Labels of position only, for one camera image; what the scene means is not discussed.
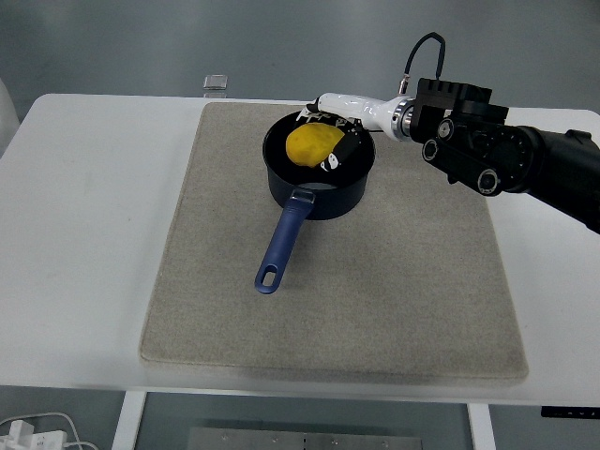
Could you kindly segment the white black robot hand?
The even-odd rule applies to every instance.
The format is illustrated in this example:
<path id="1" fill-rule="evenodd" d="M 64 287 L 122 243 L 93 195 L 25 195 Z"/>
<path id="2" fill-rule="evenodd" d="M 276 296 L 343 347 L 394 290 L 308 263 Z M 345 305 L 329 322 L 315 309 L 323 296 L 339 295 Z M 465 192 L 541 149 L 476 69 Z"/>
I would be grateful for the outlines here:
<path id="1" fill-rule="evenodd" d="M 410 139 L 413 101 L 395 97 L 382 101 L 326 93 L 297 115 L 286 138 L 288 159 L 300 167 L 332 172 L 358 154 L 363 132 L 383 132 L 396 141 Z"/>

